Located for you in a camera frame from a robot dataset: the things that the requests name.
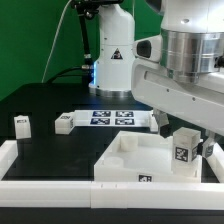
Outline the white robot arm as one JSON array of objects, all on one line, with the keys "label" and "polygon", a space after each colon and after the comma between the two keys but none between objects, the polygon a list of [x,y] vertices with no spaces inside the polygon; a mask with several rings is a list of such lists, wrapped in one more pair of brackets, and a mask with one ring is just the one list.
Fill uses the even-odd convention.
[{"label": "white robot arm", "polygon": [[206,130],[208,158],[224,137],[224,0],[145,0],[162,16],[158,35],[135,40],[134,21],[99,0],[96,92],[131,90],[135,100]]}]

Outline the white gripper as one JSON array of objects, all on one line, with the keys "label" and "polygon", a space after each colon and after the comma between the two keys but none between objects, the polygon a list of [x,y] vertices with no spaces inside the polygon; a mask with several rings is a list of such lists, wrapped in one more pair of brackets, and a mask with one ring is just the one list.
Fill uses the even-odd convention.
[{"label": "white gripper", "polygon": [[169,135],[166,113],[208,129],[202,156],[212,155],[217,134],[224,136],[224,73],[200,75],[197,84],[178,83],[169,78],[167,70],[159,64],[136,59],[132,66],[131,90],[136,101],[157,108],[153,116],[161,136]]}]

